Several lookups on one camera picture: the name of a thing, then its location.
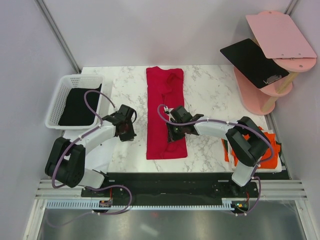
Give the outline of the white cloth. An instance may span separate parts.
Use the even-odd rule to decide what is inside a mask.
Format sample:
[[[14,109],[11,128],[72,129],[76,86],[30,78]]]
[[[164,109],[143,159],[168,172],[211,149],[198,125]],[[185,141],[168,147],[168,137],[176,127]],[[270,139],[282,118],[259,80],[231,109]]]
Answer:
[[[275,160],[268,160],[261,164],[261,167],[259,167],[256,172],[257,173],[279,173],[283,170],[281,159],[279,156],[279,153],[275,155],[277,157],[277,161]],[[235,165],[235,157],[231,154],[231,152],[225,152],[224,153],[224,160],[227,163],[228,167],[231,171],[234,171],[236,169]]]

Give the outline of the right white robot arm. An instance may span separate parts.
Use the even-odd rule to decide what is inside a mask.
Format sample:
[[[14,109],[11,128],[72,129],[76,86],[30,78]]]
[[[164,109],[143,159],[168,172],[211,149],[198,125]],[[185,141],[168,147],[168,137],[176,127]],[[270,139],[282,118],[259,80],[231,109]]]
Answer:
[[[229,184],[229,191],[235,197],[240,197],[247,191],[247,183],[253,179],[258,166],[275,155],[269,139],[249,117],[242,117],[237,122],[205,116],[185,123],[169,120],[165,122],[173,126],[173,130],[178,134],[211,136],[229,143],[238,159],[231,176],[232,182]]]

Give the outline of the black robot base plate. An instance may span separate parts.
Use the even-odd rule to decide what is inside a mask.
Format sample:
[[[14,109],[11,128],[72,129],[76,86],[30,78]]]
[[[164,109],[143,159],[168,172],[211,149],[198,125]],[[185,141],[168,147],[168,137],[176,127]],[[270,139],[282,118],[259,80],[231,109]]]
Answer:
[[[112,197],[117,204],[212,204],[223,198],[252,200],[258,197],[258,186],[250,181],[240,187],[230,173],[108,173],[102,183],[103,191],[84,189],[82,197]]]

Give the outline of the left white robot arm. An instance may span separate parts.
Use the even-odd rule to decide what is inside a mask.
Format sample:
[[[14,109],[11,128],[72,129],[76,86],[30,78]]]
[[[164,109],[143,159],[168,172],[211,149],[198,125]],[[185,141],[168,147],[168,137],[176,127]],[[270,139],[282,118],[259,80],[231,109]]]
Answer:
[[[83,186],[92,190],[99,197],[106,196],[110,185],[104,176],[94,170],[85,168],[86,155],[103,142],[118,137],[122,142],[134,140],[132,117],[137,117],[135,110],[126,114],[116,111],[111,115],[100,117],[100,123],[79,135],[75,140],[58,137],[51,149],[45,174],[51,177],[54,189],[68,186]]]

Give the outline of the black t shirt in basket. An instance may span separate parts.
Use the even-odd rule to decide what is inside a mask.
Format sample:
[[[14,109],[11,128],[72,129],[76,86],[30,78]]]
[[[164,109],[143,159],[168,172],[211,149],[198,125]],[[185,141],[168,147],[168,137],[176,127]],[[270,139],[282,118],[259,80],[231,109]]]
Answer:
[[[85,103],[84,95],[90,88],[72,88],[58,125],[63,127],[88,127],[95,121],[95,115]]]

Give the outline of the aluminium rail extrusion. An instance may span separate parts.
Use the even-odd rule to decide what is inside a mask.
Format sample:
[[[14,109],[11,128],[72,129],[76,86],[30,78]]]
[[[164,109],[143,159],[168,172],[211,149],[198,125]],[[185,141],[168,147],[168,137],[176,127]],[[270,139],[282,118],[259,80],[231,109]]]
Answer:
[[[78,199],[81,197],[83,188],[76,186],[70,188],[63,186],[61,188],[53,188],[50,179],[41,179],[35,194],[35,199],[43,200],[62,200],[62,199]]]

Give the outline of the white paper sheet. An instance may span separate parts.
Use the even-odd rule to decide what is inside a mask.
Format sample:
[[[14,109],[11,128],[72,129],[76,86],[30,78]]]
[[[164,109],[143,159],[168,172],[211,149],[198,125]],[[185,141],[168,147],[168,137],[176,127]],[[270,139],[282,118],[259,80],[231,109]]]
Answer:
[[[90,151],[85,158],[85,167],[89,170],[106,173],[112,161],[118,140],[118,137],[113,137],[102,142],[99,146]]]

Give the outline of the green t shirt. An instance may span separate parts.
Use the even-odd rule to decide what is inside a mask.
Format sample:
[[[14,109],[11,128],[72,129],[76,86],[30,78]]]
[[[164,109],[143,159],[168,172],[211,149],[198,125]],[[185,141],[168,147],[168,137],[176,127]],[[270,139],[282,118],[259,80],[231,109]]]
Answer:
[[[229,142],[225,139],[222,139],[221,141],[222,141],[222,145],[224,148],[224,152],[227,154],[231,154],[232,148],[231,148],[231,145],[229,144]]]

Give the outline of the black clipboard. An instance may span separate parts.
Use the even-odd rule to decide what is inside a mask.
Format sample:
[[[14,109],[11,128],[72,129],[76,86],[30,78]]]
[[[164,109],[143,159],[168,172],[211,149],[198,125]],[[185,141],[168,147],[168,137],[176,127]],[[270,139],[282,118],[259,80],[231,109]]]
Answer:
[[[258,89],[289,75],[287,70],[266,58],[262,49],[249,38],[224,47],[220,52]]]

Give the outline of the aluminium frame post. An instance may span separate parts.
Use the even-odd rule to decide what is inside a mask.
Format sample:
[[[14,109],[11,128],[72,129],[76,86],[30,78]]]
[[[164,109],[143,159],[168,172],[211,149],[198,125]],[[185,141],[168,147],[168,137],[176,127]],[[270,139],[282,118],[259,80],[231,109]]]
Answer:
[[[53,18],[45,1],[44,0],[35,0],[34,2],[36,3],[37,7],[39,8],[44,19],[46,20],[49,28],[51,29],[51,32],[53,33],[58,44],[60,45],[62,52],[64,53],[65,57],[67,58],[68,62],[70,63],[72,69],[74,70],[75,73],[81,74],[82,69],[81,69],[80,65],[77,63],[74,55],[72,54],[65,38],[63,37],[55,19]]]
[[[284,14],[291,16],[299,2],[300,0],[290,0],[286,10],[284,11]]]

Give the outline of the white plastic laundry basket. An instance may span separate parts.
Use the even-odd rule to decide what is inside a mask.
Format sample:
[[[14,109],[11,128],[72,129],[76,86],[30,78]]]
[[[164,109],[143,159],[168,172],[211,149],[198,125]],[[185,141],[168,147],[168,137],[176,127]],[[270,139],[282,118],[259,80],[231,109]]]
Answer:
[[[49,129],[57,130],[86,130],[95,126],[99,119],[95,116],[94,122],[90,126],[59,126],[58,122],[64,111],[69,92],[73,88],[85,88],[97,90],[111,97],[113,81],[100,74],[71,74],[63,76],[55,88],[53,98],[50,102],[45,125]]]

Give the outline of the pink clipboard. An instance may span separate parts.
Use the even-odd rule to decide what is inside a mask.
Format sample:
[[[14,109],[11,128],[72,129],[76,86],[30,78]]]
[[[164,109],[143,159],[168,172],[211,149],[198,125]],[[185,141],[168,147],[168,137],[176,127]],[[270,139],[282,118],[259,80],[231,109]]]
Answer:
[[[289,15],[267,12],[245,17],[266,58],[317,58],[317,54]]]

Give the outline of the pink wooden shelf stand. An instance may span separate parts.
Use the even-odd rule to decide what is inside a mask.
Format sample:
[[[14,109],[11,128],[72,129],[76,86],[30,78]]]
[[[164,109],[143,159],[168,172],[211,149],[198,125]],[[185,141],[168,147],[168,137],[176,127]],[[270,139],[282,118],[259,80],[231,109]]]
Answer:
[[[260,13],[267,12],[281,13],[279,11],[263,11]],[[277,99],[287,95],[292,90],[293,80],[298,74],[313,68],[316,65],[317,58],[276,58],[271,60],[287,70],[289,74],[263,88],[255,87],[237,68],[234,69],[241,102],[249,112],[255,115],[271,113],[275,108]]]

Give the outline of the aluminium frame post right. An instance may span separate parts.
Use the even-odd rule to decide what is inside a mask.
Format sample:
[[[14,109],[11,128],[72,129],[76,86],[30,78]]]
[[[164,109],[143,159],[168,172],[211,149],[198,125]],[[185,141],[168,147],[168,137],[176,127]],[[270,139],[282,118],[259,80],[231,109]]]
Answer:
[[[284,14],[291,16],[299,2],[300,0],[290,0],[286,10],[284,11]]]

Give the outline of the aluminium frame post left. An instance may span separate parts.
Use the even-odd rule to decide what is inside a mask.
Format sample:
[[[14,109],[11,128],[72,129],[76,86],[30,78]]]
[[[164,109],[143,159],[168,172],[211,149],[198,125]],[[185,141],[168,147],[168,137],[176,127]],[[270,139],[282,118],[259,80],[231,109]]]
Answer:
[[[82,69],[81,69],[80,65],[77,63],[74,55],[72,54],[65,38],[63,37],[55,19],[53,18],[45,1],[44,0],[35,0],[34,2],[36,3],[37,7],[39,8],[44,19],[46,20],[49,28],[51,29],[51,32],[53,33],[58,44],[60,45],[62,52],[64,53],[65,57],[67,58],[68,62],[70,63],[72,69],[74,70],[75,73],[81,74]]]

